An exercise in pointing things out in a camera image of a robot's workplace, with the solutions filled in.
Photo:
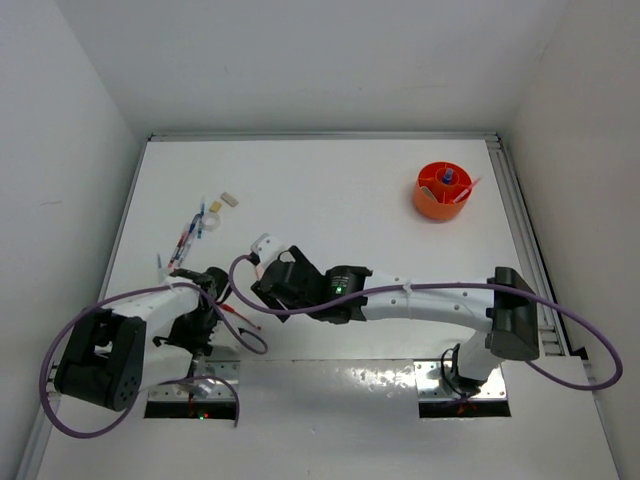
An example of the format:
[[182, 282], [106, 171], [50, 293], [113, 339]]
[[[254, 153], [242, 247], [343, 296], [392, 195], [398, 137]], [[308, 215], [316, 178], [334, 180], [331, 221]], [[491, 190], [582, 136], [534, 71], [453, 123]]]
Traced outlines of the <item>red gel pen long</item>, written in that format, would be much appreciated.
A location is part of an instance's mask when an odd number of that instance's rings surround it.
[[238, 312], [236, 309], [234, 309], [232, 306], [226, 304], [226, 303], [221, 303], [219, 305], [219, 307], [224, 310], [227, 313], [232, 314], [233, 316], [241, 319], [242, 321], [244, 321], [247, 325], [249, 325], [251, 328], [261, 331], [262, 327], [260, 325], [257, 325], [256, 323], [254, 323], [253, 321], [251, 321], [249, 318], [247, 318], [246, 316], [242, 315], [240, 312]]

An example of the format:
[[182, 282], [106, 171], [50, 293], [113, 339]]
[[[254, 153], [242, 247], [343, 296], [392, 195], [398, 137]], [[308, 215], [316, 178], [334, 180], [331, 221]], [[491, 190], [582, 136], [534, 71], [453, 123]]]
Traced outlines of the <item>white glue bottle blue cap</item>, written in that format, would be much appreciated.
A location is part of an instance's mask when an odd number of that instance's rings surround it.
[[454, 170], [451, 168], [447, 168], [442, 176], [441, 182], [445, 185], [450, 185], [452, 183], [453, 176]]

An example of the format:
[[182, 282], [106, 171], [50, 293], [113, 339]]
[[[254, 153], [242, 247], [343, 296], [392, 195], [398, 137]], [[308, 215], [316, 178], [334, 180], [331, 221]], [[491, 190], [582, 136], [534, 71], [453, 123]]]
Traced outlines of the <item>orange highlighter pen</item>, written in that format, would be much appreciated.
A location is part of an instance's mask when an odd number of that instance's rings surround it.
[[452, 203], [453, 204], [458, 204], [462, 201], [464, 201], [473, 191], [473, 189], [476, 187], [476, 185], [482, 180], [481, 177], [476, 178], [475, 180], [473, 180], [458, 196], [456, 196]]

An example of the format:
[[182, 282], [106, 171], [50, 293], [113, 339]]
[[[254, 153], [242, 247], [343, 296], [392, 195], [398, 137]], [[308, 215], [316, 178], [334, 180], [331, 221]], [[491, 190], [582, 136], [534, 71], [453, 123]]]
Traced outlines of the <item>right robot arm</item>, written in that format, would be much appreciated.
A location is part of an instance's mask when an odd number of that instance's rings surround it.
[[467, 341], [448, 350], [451, 364], [440, 368], [443, 383], [459, 396], [477, 394], [502, 362], [540, 355], [537, 305], [512, 268], [496, 268], [476, 289], [421, 289], [406, 277], [362, 266], [320, 272], [298, 247], [286, 248], [271, 237], [252, 245], [250, 261], [258, 270], [252, 292], [281, 321], [302, 310], [334, 325], [408, 319], [471, 329]]

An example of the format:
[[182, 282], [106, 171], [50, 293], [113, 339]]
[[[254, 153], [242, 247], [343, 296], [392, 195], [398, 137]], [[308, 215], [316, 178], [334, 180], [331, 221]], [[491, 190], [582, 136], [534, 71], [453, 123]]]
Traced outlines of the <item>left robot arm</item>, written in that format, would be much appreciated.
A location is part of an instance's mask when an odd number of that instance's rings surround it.
[[71, 330], [54, 377], [55, 389], [116, 412], [133, 405], [139, 391], [182, 379], [194, 358], [209, 355], [220, 315], [193, 284], [214, 298], [228, 298], [228, 274], [172, 272], [161, 291], [99, 307]]

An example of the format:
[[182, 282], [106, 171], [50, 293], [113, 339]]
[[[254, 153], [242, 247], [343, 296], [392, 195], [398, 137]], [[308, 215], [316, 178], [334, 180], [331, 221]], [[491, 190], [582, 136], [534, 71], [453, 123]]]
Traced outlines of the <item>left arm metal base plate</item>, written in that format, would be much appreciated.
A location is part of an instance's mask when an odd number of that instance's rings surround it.
[[166, 384], [150, 388], [147, 400], [160, 403], [196, 403], [235, 401], [230, 384], [239, 390], [240, 364], [235, 361], [201, 361], [194, 363], [187, 374], [190, 380], [186, 384]]

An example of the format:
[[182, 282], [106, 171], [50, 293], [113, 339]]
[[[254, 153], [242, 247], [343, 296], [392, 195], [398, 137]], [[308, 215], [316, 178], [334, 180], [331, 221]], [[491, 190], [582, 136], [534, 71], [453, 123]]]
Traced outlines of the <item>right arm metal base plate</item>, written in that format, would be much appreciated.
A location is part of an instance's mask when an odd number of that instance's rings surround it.
[[[440, 362], [438, 360], [413, 361], [416, 388], [421, 402], [447, 402], [459, 398], [442, 379]], [[507, 388], [502, 369], [495, 368], [487, 381], [480, 386], [479, 392], [470, 397], [472, 401], [506, 401]]]

